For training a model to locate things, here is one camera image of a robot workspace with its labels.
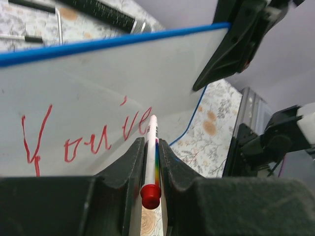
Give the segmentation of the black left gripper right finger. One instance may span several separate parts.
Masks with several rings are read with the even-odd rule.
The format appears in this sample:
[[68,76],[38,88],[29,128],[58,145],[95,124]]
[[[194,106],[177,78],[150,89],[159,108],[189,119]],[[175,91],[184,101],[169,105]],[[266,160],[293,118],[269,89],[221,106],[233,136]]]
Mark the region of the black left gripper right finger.
[[159,142],[166,236],[312,236],[315,197],[294,179],[205,178]]

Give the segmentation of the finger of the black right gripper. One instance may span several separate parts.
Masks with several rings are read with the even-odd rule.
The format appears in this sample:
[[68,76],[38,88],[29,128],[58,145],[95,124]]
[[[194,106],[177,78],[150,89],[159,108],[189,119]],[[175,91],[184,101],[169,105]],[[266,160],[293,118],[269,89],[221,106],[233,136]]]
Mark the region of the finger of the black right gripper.
[[267,32],[266,6],[265,0],[218,1],[213,22],[228,22],[230,29],[195,81],[194,91],[247,68]]

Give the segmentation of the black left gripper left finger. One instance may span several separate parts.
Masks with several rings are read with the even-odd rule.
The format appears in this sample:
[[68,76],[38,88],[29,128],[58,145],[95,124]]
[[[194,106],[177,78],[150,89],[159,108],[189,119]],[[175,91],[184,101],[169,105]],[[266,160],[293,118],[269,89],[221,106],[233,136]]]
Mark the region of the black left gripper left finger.
[[138,236],[145,141],[94,176],[3,177],[3,236]]

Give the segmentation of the red white marker pen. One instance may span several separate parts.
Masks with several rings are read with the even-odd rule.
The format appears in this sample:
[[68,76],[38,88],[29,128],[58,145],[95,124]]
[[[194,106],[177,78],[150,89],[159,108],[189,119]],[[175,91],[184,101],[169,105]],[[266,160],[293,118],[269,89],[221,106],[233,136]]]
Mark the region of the red white marker pen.
[[147,127],[145,139],[145,156],[142,174],[140,195],[142,206],[146,209],[155,209],[160,204],[160,170],[159,170],[159,138],[158,120],[152,115]]

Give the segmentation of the blue framed whiteboard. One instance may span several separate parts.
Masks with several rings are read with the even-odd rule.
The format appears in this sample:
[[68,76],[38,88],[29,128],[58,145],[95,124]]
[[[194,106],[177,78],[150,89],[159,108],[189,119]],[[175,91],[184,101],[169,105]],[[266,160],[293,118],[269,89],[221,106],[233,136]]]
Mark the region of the blue framed whiteboard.
[[193,88],[229,23],[127,35],[0,56],[0,175],[90,175],[144,136],[188,129]]

